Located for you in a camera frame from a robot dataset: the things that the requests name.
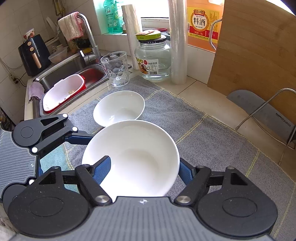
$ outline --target glass jar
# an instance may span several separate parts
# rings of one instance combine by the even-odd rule
[[[139,40],[140,46],[135,49],[142,77],[151,82],[160,82],[171,75],[170,46],[166,36],[158,39]]]

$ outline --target gray mat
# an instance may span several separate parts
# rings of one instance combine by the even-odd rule
[[[112,89],[81,107],[69,116],[70,120],[80,130],[97,133],[102,127],[93,120],[94,107],[101,98],[120,90],[136,91],[143,96],[146,106],[141,119],[166,130],[176,142],[180,157],[191,165],[204,165],[213,171],[224,171],[227,166],[234,166],[245,174],[278,207],[279,215],[271,236],[278,241],[296,238],[295,182],[246,137],[162,87],[137,76],[126,86]],[[67,164],[64,169],[80,165],[85,148],[64,143]],[[44,164],[50,167],[52,163],[44,160],[41,164],[44,170]],[[184,187],[178,177],[167,195],[175,198]]]

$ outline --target large white bowl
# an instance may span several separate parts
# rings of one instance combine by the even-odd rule
[[[117,91],[104,97],[94,109],[94,120],[100,126],[119,121],[136,120],[143,113],[145,101],[134,91]]]
[[[117,196],[164,196],[179,172],[180,158],[170,135],[143,120],[125,120],[97,133],[87,145],[82,164],[110,156],[111,169],[101,187]]]

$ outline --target plastic bag roll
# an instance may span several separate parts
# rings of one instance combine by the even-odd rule
[[[128,45],[131,51],[133,68],[139,69],[139,65],[135,56],[135,49],[140,46],[135,34],[142,32],[142,22],[136,14],[136,7],[133,4],[122,5],[123,20],[126,25],[126,33],[128,36]]]
[[[168,0],[172,82],[183,85],[187,78],[187,0]]]

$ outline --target sink basin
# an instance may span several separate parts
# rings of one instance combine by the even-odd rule
[[[61,79],[64,79],[72,74],[79,74],[84,78],[86,89],[68,99],[51,113],[44,112],[42,105],[43,99],[39,100],[34,98],[34,118],[56,115],[62,109],[83,96],[85,93],[89,92],[90,90],[96,88],[98,85],[108,80],[108,77],[104,73],[103,67],[101,65],[93,64],[86,66],[83,57],[79,53],[77,53],[48,69],[36,79],[34,79],[34,81],[40,82],[44,87],[44,92],[46,93]]]

